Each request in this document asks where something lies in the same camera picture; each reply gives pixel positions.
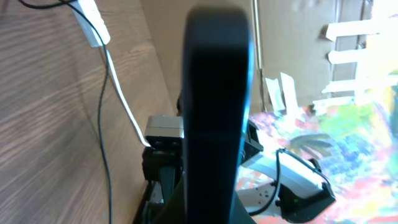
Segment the white power adapter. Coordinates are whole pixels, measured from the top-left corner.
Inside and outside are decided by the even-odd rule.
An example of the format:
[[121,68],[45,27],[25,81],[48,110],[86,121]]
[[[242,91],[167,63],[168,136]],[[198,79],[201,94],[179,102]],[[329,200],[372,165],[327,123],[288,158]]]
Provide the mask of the white power adapter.
[[[71,5],[75,6],[94,25],[95,29],[100,34],[104,44],[109,43],[109,41],[111,40],[111,36],[106,29],[104,20],[102,20],[101,18],[101,14],[97,8],[97,5],[95,4],[95,1],[77,0],[75,2],[71,2]],[[87,23],[87,21],[84,20],[81,15],[79,15],[74,10],[73,13],[75,13],[77,21],[79,22],[81,29],[83,29],[83,32],[86,35],[91,47],[101,47],[101,40],[95,30],[89,25],[89,23]]]

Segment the white cable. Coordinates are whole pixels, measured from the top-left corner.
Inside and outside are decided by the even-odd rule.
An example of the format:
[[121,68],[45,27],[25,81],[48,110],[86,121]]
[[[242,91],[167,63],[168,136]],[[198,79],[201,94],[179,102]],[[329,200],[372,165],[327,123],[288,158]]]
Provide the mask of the white cable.
[[138,135],[138,138],[141,140],[141,143],[142,143],[144,146],[150,147],[150,144],[149,144],[147,141],[145,141],[144,136],[142,135],[142,132],[141,132],[141,130],[139,129],[139,126],[138,126],[138,124],[137,124],[137,121],[136,121],[136,119],[134,118],[134,116],[132,115],[131,110],[130,110],[130,107],[129,107],[129,105],[127,104],[126,99],[124,98],[122,89],[121,89],[120,84],[119,84],[118,77],[116,76],[116,71],[115,71],[115,69],[114,69],[114,65],[113,65],[113,61],[112,61],[112,58],[111,58],[111,54],[109,53],[108,50],[106,50],[106,54],[108,55],[109,67],[111,68],[111,71],[112,71],[113,83],[114,83],[114,85],[115,85],[115,87],[116,87],[116,91],[117,91],[117,93],[118,93],[118,95],[119,95],[120,101],[122,102],[122,104],[123,104],[123,106],[124,106],[124,109],[126,110],[127,114],[128,114],[129,117],[130,117],[130,120],[131,120],[132,124],[134,125],[134,128],[136,129],[136,133],[137,133],[137,135]]

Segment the blurry black object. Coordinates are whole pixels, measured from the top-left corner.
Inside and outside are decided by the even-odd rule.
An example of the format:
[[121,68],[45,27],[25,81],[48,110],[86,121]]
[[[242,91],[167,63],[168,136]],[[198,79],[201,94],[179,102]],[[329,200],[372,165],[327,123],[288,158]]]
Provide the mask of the blurry black object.
[[253,51],[240,9],[196,8],[183,53],[187,223],[229,223],[248,120]]

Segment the power strip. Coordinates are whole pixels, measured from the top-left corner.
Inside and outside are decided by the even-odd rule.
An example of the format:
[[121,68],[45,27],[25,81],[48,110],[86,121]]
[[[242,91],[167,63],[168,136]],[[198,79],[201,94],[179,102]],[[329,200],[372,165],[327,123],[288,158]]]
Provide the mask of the power strip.
[[[80,12],[82,12],[86,18],[95,26],[95,29],[100,34],[104,44],[109,43],[111,40],[111,36],[109,35],[108,30],[106,29],[104,20],[101,18],[101,14],[95,4],[94,0],[77,0],[71,3],[75,6]],[[98,37],[95,30],[87,23],[87,21],[82,18],[77,12],[73,10],[75,13],[77,21],[79,22],[81,29],[83,29],[84,34],[91,47],[101,47],[102,43],[100,38]]]

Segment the colorful painting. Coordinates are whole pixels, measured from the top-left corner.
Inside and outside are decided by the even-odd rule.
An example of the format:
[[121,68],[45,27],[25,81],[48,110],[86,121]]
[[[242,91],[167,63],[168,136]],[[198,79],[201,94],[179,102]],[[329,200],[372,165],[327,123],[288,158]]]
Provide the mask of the colorful painting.
[[[312,223],[398,223],[398,141],[392,134],[398,121],[394,105],[386,105],[332,106],[322,116],[304,108],[294,119],[270,113],[251,117],[265,151],[284,147],[304,159],[314,157],[329,177],[336,202]],[[239,170],[239,189],[268,181]],[[255,220],[285,223],[274,217]]]

